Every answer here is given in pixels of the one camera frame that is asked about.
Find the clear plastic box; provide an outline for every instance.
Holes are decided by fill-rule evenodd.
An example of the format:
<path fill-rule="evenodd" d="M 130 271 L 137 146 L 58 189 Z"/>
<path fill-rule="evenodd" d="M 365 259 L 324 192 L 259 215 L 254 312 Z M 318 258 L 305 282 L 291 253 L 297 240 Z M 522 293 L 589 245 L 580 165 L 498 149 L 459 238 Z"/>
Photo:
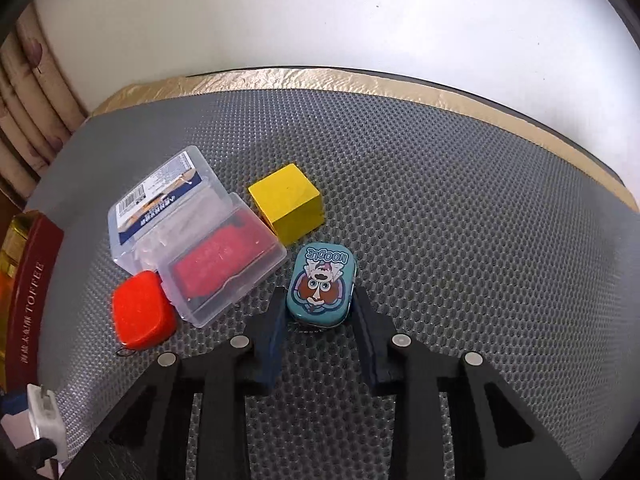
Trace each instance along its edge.
<path fill-rule="evenodd" d="M 108 214 L 113 261 L 156 270 L 167 298 L 197 327 L 209 324 L 278 267 L 287 250 L 195 146 L 149 174 Z"/>

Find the white plug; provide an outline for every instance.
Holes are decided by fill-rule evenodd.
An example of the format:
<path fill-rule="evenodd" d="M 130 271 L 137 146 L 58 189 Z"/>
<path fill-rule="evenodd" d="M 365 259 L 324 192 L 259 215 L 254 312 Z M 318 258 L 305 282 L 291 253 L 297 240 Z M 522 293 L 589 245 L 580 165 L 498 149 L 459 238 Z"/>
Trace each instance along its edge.
<path fill-rule="evenodd" d="M 36 437 L 48 438 L 56 445 L 58 462 L 68 460 L 66 450 L 65 423 L 62 422 L 56 396 L 51 390 L 42 390 L 35 384 L 27 384 L 27 402 L 29 405 L 29 422 Z"/>

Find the red item inside box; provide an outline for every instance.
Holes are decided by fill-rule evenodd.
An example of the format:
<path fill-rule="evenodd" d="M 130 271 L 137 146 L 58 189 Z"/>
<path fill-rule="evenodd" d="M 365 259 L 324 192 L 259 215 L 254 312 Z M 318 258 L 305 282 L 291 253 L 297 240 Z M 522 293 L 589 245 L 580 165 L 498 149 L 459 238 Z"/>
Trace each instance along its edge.
<path fill-rule="evenodd" d="M 251 212 L 237 211 L 172 267 L 180 293 L 188 300 L 208 298 L 273 246 Z"/>

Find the table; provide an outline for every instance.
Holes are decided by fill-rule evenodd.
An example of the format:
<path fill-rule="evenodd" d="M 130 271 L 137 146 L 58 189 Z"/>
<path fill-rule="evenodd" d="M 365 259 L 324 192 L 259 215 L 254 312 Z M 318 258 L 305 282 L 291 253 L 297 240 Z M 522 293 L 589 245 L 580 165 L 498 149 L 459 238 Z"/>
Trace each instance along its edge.
<path fill-rule="evenodd" d="M 247 203 L 250 183 L 295 162 L 326 211 L 299 244 L 350 248 L 358 282 L 400 331 L 436 351 L 484 353 L 583 478 L 599 478 L 628 439 L 640 400 L 637 207 L 554 133 L 459 92 L 326 69 L 133 86 L 101 110 L 112 111 L 74 135 L 29 202 L 65 231 L 39 373 L 59 396 L 70 452 L 159 352 L 193 355 L 242 332 L 290 277 L 299 245 L 211 327 L 182 324 L 162 349 L 114 356 L 110 295 L 126 274 L 110 260 L 107 210 L 190 144 Z M 369 395 L 348 323 L 291 327 L 274 393 L 246 409 L 253 478 L 386 476 L 394 401 Z M 195 399 L 194 438 L 197 413 Z"/>

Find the metal screw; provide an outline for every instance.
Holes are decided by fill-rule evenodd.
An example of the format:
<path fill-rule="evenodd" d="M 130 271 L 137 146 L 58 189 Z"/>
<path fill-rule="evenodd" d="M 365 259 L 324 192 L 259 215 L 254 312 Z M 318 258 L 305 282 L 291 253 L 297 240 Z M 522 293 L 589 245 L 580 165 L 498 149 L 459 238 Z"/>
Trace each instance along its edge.
<path fill-rule="evenodd" d="M 482 364 L 482 356 L 478 352 L 469 352 L 465 354 L 466 364 L 472 366 L 480 366 Z"/>
<path fill-rule="evenodd" d="M 409 346 L 411 344 L 411 338 L 406 334 L 396 334 L 391 338 L 391 342 L 396 346 Z"/>
<path fill-rule="evenodd" d="M 236 335 L 231 338 L 233 348 L 244 348 L 249 344 L 249 338 L 245 335 Z"/>
<path fill-rule="evenodd" d="M 158 364 L 160 366 L 171 366 L 175 363 L 175 354 L 171 352 L 165 352 L 158 357 Z"/>

